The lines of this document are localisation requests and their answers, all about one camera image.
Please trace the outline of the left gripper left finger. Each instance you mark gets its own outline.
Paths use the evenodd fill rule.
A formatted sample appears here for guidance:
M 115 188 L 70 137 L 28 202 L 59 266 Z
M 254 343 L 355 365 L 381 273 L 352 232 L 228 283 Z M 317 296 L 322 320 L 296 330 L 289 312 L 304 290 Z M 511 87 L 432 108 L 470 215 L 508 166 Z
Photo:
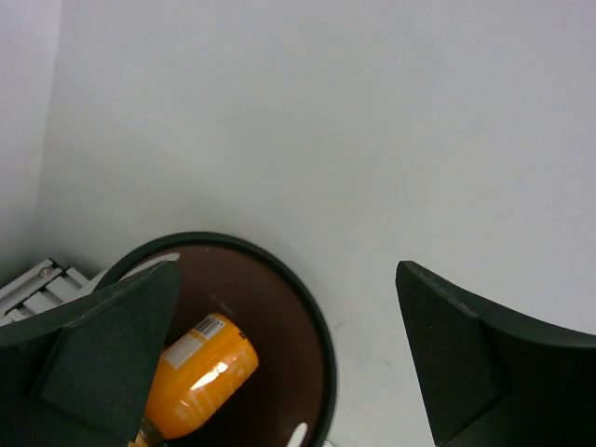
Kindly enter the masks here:
M 4 446 L 136 438 L 180 289 L 162 262 L 1 329 Z

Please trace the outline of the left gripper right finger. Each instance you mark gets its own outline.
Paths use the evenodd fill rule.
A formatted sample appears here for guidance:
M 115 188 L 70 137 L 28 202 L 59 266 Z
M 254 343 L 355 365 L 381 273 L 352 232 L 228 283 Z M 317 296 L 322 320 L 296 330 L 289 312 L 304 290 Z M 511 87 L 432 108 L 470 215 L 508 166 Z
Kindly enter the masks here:
M 437 446 L 592 446 L 595 337 L 492 302 L 414 261 L 396 288 Z

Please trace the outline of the orange bottle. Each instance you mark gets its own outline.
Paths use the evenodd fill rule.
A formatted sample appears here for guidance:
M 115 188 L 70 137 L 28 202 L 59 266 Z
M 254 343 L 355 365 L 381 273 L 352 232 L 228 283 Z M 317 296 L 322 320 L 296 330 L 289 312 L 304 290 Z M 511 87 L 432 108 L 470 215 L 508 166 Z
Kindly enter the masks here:
M 251 342 L 234 323 L 211 313 L 165 349 L 130 446 L 157 446 L 203 426 L 257 370 Z

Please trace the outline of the brown plastic waste bin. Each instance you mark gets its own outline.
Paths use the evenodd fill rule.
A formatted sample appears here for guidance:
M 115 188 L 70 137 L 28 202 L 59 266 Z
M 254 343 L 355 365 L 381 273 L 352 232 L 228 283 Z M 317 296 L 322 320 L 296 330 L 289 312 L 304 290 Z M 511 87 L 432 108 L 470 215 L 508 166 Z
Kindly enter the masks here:
M 260 365 L 202 428 L 175 446 L 324 446 L 337 396 L 332 338 L 308 288 L 277 257 L 238 237 L 185 232 L 159 237 L 107 269 L 98 289 L 175 254 L 181 287 L 173 343 L 209 313 L 248 337 Z

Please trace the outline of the white aluminium side rail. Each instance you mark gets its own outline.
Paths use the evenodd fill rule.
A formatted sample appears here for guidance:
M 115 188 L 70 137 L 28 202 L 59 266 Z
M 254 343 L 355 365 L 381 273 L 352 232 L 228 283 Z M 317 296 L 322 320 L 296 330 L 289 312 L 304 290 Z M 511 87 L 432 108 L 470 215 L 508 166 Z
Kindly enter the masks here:
M 93 292 L 106 270 L 87 278 L 47 258 L 1 288 L 1 325 L 22 321 Z

